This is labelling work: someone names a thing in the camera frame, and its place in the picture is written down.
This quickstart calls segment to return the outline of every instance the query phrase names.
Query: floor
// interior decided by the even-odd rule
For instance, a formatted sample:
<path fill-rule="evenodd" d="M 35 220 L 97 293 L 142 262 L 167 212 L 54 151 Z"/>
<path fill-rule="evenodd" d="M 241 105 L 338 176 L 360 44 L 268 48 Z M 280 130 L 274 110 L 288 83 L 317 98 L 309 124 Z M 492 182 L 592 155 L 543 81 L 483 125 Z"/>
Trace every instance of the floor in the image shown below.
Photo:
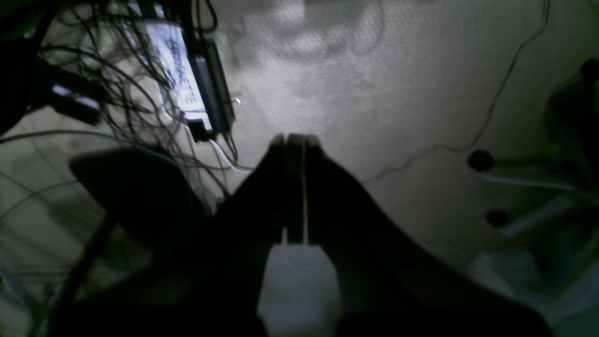
<path fill-rule="evenodd" d="M 314 134 L 399 228 L 450 265 L 460 268 L 481 249 L 509 244 L 485 223 L 485 211 L 518 209 L 538 191 L 485 182 L 465 159 L 476 148 L 498 158 L 551 152 L 543 126 L 547 98 L 584 60 L 599 55 L 599 19 L 591 0 L 550 2 L 546 30 L 521 52 L 474 146 L 410 159 L 437 144 L 461 148 L 477 137 L 516 50 L 541 24 L 542 2 L 214 1 L 220 25 L 214 38 L 229 89 L 241 101 L 234 127 L 240 162 L 256 165 L 276 134 Z M 83 128 L 44 111 L 12 133 L 57 127 Z M 14 143 L 0 148 L 0 171 L 37 190 L 72 179 L 66 160 L 103 146 L 62 136 Z M 24 193 L 6 179 L 0 183 L 5 210 Z M 77 199 L 73 211 L 79 217 L 101 215 L 92 200 L 81 200 L 84 192 L 76 185 L 44 196 L 61 204 Z M 73 261 L 90 227 L 65 231 L 56 225 L 60 219 L 41 203 L 1 219 L 4 264 Z M 25 235 L 47 251 L 25 248 Z M 277 247 L 259 308 L 269 332 L 330 332 L 341 314 L 335 282 L 321 250 Z M 32 287 L 41 291 L 39 282 Z"/>

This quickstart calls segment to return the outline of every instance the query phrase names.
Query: white cable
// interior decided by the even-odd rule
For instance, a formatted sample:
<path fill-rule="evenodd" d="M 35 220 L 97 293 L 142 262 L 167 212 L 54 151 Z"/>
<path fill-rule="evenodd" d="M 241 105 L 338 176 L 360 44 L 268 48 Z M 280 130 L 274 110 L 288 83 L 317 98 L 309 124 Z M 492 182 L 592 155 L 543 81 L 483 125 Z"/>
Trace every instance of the white cable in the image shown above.
<path fill-rule="evenodd" d="M 229 160 L 229 157 L 224 153 L 223 149 L 214 141 L 214 140 L 210 140 L 210 144 L 212 145 L 212 147 L 216 150 L 216 152 L 218 152 L 218 154 L 220 155 L 220 157 L 227 163 L 229 164 L 229 167 L 233 169 L 233 171 L 237 172 L 237 173 L 241 173 L 241 174 L 248 174 L 248 173 L 253 173 L 252 170 L 246 170 L 244 168 L 239 168 L 237 165 L 235 165 L 234 163 L 232 163 Z"/>

